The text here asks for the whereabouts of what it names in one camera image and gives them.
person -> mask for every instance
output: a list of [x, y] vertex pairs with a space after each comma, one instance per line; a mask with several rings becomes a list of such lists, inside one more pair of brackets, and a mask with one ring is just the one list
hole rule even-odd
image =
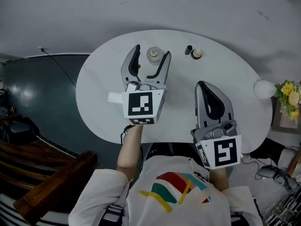
[[285, 147], [266, 138], [260, 147], [250, 153], [251, 158], [270, 158], [281, 170], [301, 184], [301, 150]]
[[[249, 188], [229, 188], [226, 169], [208, 171], [197, 164], [199, 156], [189, 144], [173, 144], [172, 154], [168, 144], [154, 143], [128, 191], [142, 131], [143, 126], [128, 130], [116, 170], [94, 171], [69, 215], [69, 226], [262, 225]], [[191, 150], [195, 155], [175, 155]]]

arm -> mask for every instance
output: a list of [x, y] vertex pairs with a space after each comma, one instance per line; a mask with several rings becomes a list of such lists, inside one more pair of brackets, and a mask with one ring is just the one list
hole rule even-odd
[[298, 163], [298, 160], [301, 158], [301, 149], [299, 150], [299, 152], [294, 156], [294, 158], [292, 159], [292, 161], [291, 161], [291, 164], [290, 164], [290, 166], [288, 167], [288, 169], [287, 169], [287, 174], [289, 175], [289, 176], [292, 176], [293, 175], [293, 171], [295, 170], [295, 168], [296, 168], [296, 165], [297, 165], [297, 163]]
[[109, 205], [116, 203], [128, 183], [118, 171], [96, 169], [69, 214], [69, 226], [98, 226]]
[[247, 225], [262, 226], [261, 217], [247, 186], [232, 187], [222, 191], [222, 194], [228, 200], [231, 213], [238, 213], [248, 222]]
[[128, 180], [133, 179], [139, 160], [143, 126], [134, 126], [127, 131], [124, 144], [117, 160], [117, 171], [124, 173]]
[[229, 188], [229, 181], [226, 168], [211, 169], [209, 173], [209, 181], [219, 191]]

white oval table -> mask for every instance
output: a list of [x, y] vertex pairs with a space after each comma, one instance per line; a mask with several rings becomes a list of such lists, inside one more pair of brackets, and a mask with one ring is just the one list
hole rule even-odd
[[[197, 123], [194, 90], [198, 81], [218, 87], [232, 102], [238, 134], [242, 135], [242, 153], [258, 148], [266, 138], [272, 119], [270, 99], [259, 100], [253, 86], [259, 76], [237, 54], [210, 39], [172, 30], [148, 30], [116, 37], [96, 49], [85, 61], [77, 80], [76, 101], [79, 113], [100, 138], [120, 143], [120, 134], [128, 121], [122, 105], [108, 102], [108, 93], [125, 91], [120, 69], [137, 44], [141, 46], [139, 78], [144, 81], [157, 68], [146, 57], [150, 47], [159, 47], [172, 59], [167, 76], [166, 100], [158, 124], [146, 125], [143, 143], [192, 143], [190, 130]], [[187, 45], [201, 48], [199, 60], [185, 55]]]

white t-shirt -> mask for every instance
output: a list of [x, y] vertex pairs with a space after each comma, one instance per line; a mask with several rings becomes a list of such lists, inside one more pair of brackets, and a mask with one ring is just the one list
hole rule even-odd
[[[278, 161], [278, 167], [286, 172], [293, 158], [297, 153], [298, 153], [297, 151], [294, 151], [292, 149], [283, 149]], [[298, 161], [293, 171], [292, 178], [294, 178], [297, 182], [301, 184], [301, 161], [300, 160]]]
[[[231, 226], [230, 212], [240, 212], [251, 226], [262, 226], [247, 186], [220, 192], [208, 176], [206, 169], [187, 157], [149, 158], [129, 190], [123, 225]], [[69, 225], [98, 226], [127, 183], [121, 172], [95, 170], [69, 215]]]

black stripe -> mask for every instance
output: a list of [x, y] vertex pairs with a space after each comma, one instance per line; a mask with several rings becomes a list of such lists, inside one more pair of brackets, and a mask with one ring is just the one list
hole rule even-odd
[[1, 217], [0, 217], [0, 225], [7, 226], [7, 224], [4, 223], [3, 218], [1, 218]]
[[239, 214], [237, 212], [232, 212], [230, 214], [231, 218], [239, 217]]
[[[89, 55], [85, 55], [85, 54], [75, 54], [75, 55], [68, 55], [68, 54], [65, 54], [65, 55], [52, 55], [50, 54], [52, 57], [55, 57], [55, 56], [62, 56], [62, 57], [66, 57], [66, 56], [87, 56], [87, 58], [89, 57]], [[49, 57], [48, 55], [40, 55], [40, 56], [32, 56], [32, 57], [28, 57], [26, 59], [34, 59], [34, 58], [41, 58], [41, 57]], [[16, 59], [16, 60], [8, 60], [9, 62], [15, 62], [15, 61], [18, 61], [18, 60], [21, 60], [21, 59], [24, 59], [24, 58], [20, 58], [20, 59]]]
[[[13, 212], [18, 213], [16, 210], [14, 210], [13, 208], [11, 208], [11, 207], [9, 207], [8, 205], [4, 204], [3, 202], [0, 202], [0, 204], [2, 204], [2, 205], [3, 205], [4, 207], [6, 207], [7, 209], [12, 210]], [[12, 216], [13, 218], [15, 218], [15, 219], [17, 219], [17, 220], [19, 220], [19, 221], [21, 221], [21, 222], [27, 224], [26, 221], [24, 221], [23, 219], [18, 218], [17, 216], [15, 216], [15, 215], [13, 215], [13, 214], [7, 212], [5, 209], [0, 208], [0, 210], [3, 211], [3, 212], [6, 212], [8, 215]], [[54, 226], [68, 226], [68, 224], [54, 223], [54, 222], [49, 222], [49, 221], [45, 221], [45, 220], [42, 220], [42, 219], [41, 219], [39, 222], [44, 223], [44, 224], [54, 225]]]
[[198, 150], [199, 150], [199, 149], [202, 149], [202, 148], [203, 148], [203, 147], [202, 147], [202, 144], [197, 146], [197, 149], [198, 149]]
[[15, 226], [20, 226], [20, 225], [16, 224], [15, 222], [11, 221], [10, 219], [8, 219], [7, 217], [3, 216], [2, 214], [0, 214], [0, 217], [4, 218], [6, 221], [10, 222], [11, 224], [13, 224]]
[[165, 59], [166, 59], [167, 55], [169, 55], [169, 54], [170, 54], [170, 52], [167, 51], [166, 54], [163, 55], [163, 58], [162, 58], [162, 60], [161, 60], [161, 62], [160, 62], [160, 65], [159, 65], [159, 67], [158, 67], [157, 72], [156, 72], [154, 75], [148, 75], [148, 76], [146, 76], [147, 79], [155, 79], [155, 78], [160, 74], [160, 71], [161, 71], [161, 69], [162, 69], [162, 67], [163, 67], [163, 64], [164, 64], [164, 62], [165, 62]]
[[122, 211], [120, 211], [120, 212], [115, 212], [115, 211], [108, 210], [108, 211], [106, 212], [106, 214], [107, 214], [107, 213], [114, 214], [114, 215], [117, 215], [117, 216], [122, 215]]

